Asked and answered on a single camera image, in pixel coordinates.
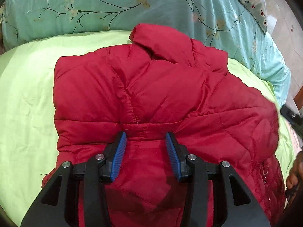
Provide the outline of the person's right hand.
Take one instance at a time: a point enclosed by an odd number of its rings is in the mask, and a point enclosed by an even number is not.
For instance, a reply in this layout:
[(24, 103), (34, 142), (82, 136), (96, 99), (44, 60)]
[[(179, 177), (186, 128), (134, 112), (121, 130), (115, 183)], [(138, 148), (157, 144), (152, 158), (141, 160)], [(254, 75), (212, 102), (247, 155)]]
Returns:
[(303, 156), (302, 151), (300, 151), (296, 156), (296, 159), (290, 170), (290, 174), (288, 175), (286, 180), (287, 189), (293, 188), (299, 183), (300, 180), (302, 180), (302, 174), (303, 174), (302, 156)]

